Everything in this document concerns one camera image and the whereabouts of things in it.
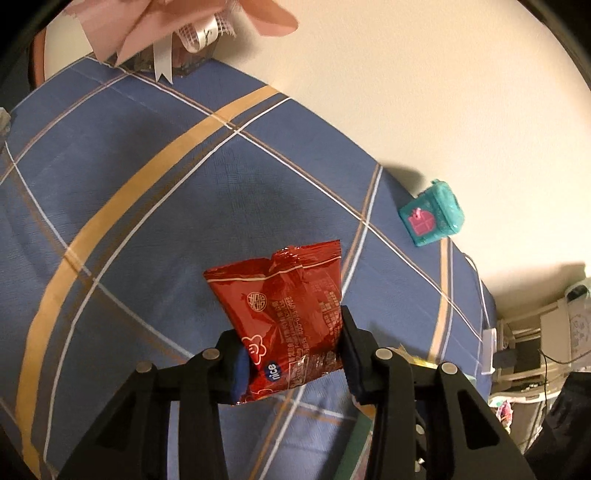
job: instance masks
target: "mattress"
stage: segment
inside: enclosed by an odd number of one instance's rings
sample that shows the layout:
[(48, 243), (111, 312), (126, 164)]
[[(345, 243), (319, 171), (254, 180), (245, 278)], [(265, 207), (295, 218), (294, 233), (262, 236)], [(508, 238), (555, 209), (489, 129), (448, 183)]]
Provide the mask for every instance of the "mattress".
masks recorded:
[[(170, 86), (83, 58), (12, 111), (0, 165), (0, 421), (42, 478), (139, 361), (183, 363), (231, 327), (204, 270), (286, 245), (340, 239), (358, 326), (488, 395), (463, 254), (415, 247), (402, 185), (259, 80), (210, 61)], [(494, 319), (486, 289), (485, 305)], [(333, 478), (356, 418), (342, 371), (221, 406), (230, 478)]]

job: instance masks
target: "yellow stripe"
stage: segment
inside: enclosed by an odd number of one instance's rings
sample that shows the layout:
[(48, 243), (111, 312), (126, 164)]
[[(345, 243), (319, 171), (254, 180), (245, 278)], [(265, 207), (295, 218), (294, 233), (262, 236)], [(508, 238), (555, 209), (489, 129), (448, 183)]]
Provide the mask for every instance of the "yellow stripe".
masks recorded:
[(276, 93), (277, 90), (269, 86), (249, 93), (222, 107), (168, 144), (105, 203), (82, 227), (70, 244), (69, 251), (65, 253), (56, 273), (47, 284), (39, 310), (29, 327), (18, 381), (15, 415), (22, 436), (22, 454), (27, 465), (38, 478), (40, 477), (39, 455), (31, 443), (31, 432), (41, 366), (61, 307), (82, 269), (82, 264), (88, 260), (110, 228), (144, 193), (194, 147), (223, 128), (219, 119), (230, 121)]
[[(449, 296), (449, 237), (441, 239), (439, 243), (441, 246), (441, 291), (444, 295)], [(446, 297), (441, 295), (439, 300), (439, 313), (437, 314), (437, 324), (435, 325), (435, 332), (431, 340), (431, 347), (429, 348), (429, 355), (427, 360), (436, 363), (437, 357), (441, 350), (441, 343), (446, 330), (447, 311), (449, 309), (449, 302)]]

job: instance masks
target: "screw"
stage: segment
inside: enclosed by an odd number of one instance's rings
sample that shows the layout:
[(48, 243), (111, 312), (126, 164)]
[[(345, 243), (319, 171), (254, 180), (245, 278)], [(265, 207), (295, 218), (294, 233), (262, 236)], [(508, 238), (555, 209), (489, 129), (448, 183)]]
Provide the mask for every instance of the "screw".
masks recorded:
[(457, 374), (457, 367), (454, 364), (451, 364), (450, 362), (445, 362), (441, 366), (441, 370), (443, 370), (443, 373), (448, 374), (448, 375)]
[(215, 360), (220, 356), (220, 350), (217, 348), (208, 348), (203, 351), (202, 355), (205, 360)]
[(150, 370), (152, 370), (152, 363), (151, 362), (139, 362), (135, 366), (135, 371), (139, 374), (146, 374)]
[(388, 348), (378, 348), (375, 351), (375, 356), (378, 357), (380, 360), (390, 360), (392, 358), (392, 350)]

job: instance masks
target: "gift box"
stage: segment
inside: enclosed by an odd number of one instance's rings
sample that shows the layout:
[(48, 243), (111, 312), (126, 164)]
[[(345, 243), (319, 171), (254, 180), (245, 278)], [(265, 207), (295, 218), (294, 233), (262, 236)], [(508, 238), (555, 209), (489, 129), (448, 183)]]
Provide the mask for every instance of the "gift box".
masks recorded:
[(436, 179), (431, 183), (398, 211), (418, 247), (458, 233), (464, 224), (464, 212), (450, 186)]

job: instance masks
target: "red snack bag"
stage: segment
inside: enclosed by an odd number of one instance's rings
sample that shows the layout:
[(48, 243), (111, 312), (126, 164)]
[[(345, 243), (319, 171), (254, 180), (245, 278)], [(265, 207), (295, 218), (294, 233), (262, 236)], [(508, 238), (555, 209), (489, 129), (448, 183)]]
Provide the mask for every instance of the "red snack bag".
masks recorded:
[(298, 387), (340, 369), (340, 241), (287, 247), (207, 270), (255, 371), (242, 401)]

